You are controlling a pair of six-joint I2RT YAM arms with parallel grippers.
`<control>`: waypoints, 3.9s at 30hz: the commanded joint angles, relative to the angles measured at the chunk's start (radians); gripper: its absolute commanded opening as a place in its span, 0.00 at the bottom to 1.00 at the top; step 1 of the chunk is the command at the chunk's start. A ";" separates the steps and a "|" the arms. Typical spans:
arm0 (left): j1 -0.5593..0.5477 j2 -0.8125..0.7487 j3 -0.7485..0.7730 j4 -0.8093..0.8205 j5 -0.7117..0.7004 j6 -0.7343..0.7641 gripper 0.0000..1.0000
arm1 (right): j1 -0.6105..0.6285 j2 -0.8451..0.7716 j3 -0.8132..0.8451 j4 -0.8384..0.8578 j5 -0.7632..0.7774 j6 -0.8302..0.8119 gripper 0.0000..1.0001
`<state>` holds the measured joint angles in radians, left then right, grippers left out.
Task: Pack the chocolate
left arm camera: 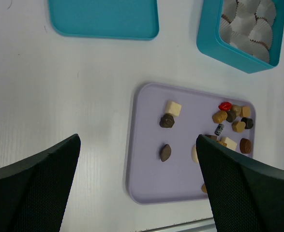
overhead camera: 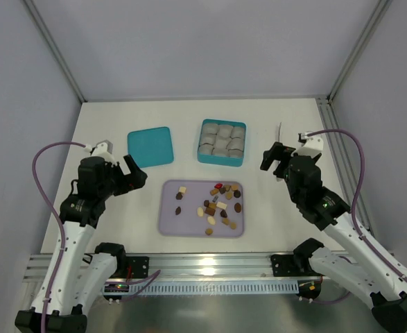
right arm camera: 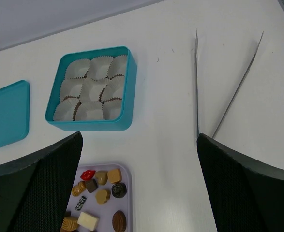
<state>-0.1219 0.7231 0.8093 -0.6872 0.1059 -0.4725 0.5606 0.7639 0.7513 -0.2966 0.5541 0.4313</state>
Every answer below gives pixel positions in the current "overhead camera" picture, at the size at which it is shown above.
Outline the metal tongs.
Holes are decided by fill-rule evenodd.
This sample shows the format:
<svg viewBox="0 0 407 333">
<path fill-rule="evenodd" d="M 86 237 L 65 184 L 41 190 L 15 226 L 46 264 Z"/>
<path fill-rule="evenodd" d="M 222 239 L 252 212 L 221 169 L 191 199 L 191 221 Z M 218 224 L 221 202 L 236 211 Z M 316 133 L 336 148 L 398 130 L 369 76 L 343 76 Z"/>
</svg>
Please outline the metal tongs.
<svg viewBox="0 0 407 333">
<path fill-rule="evenodd" d="M 275 139 L 277 142 L 280 142 L 282 138 L 282 122 L 279 122 L 276 129 Z"/>
</svg>

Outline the brown square chocolate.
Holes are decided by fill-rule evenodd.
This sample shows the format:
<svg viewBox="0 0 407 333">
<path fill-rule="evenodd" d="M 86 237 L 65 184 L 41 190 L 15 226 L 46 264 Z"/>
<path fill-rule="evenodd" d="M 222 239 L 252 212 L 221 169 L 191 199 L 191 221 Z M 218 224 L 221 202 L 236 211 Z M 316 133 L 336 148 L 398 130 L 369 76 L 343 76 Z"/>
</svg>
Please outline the brown square chocolate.
<svg viewBox="0 0 407 333">
<path fill-rule="evenodd" d="M 207 207 L 207 208 L 205 209 L 205 213 L 208 214 L 208 215 L 210 215 L 210 216 L 213 216 L 213 215 L 215 215 L 216 210 L 215 210 L 214 208 Z"/>
</svg>

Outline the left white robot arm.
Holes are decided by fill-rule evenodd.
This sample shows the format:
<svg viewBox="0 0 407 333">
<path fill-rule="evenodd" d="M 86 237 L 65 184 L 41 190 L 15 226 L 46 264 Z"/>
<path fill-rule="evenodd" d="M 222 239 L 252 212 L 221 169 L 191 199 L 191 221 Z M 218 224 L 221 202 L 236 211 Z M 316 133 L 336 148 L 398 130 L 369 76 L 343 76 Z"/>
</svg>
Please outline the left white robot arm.
<svg viewBox="0 0 407 333">
<path fill-rule="evenodd" d="M 87 245 L 106 200 L 142 188 L 147 179 L 131 155 L 124 160 L 128 174 L 103 157 L 80 161 L 72 192 L 60 206 L 61 230 L 41 289 L 30 309 L 17 313 L 15 326 L 20 332 L 85 332 L 94 299 L 106 280 L 125 265 L 123 245 L 101 243 L 81 273 Z"/>
</svg>

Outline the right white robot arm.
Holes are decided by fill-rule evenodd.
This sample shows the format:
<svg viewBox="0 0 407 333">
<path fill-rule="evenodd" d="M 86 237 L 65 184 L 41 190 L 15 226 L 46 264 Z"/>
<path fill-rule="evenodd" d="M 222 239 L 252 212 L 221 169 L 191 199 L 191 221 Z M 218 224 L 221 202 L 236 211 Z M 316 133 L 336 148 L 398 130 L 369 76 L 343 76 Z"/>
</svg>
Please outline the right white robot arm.
<svg viewBox="0 0 407 333">
<path fill-rule="evenodd" d="M 355 219 L 338 194 L 323 185 L 316 164 L 320 155 L 316 150 L 300 155 L 297 149 L 275 142 L 263 152 L 260 168 L 266 171 L 278 162 L 274 175 L 286 183 L 303 218 L 340 244 L 356 263 L 350 264 L 315 239 L 294 250 L 295 261 L 358 297 L 387 332 L 407 332 L 407 268 Z"/>
</svg>

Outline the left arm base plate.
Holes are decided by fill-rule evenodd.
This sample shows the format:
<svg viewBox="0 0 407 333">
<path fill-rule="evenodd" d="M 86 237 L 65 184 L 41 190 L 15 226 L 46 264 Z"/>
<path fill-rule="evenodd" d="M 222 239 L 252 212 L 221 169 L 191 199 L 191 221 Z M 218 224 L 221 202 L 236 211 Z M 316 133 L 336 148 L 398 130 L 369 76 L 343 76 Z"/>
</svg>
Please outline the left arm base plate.
<svg viewBox="0 0 407 333">
<path fill-rule="evenodd" d="M 148 277 L 150 258 L 147 256 L 127 256 L 124 277 L 127 280 Z"/>
</svg>

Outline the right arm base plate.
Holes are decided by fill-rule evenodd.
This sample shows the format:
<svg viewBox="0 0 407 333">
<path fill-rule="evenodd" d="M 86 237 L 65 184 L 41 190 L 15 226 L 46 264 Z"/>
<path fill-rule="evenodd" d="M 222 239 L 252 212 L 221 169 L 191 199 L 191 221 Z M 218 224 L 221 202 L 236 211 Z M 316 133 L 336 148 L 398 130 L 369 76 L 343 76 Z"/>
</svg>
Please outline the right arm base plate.
<svg viewBox="0 0 407 333">
<path fill-rule="evenodd" d="M 300 270 L 295 264 L 294 255 L 278 255 L 270 256 L 272 274 L 274 277 L 295 277 L 298 276 Z"/>
</svg>

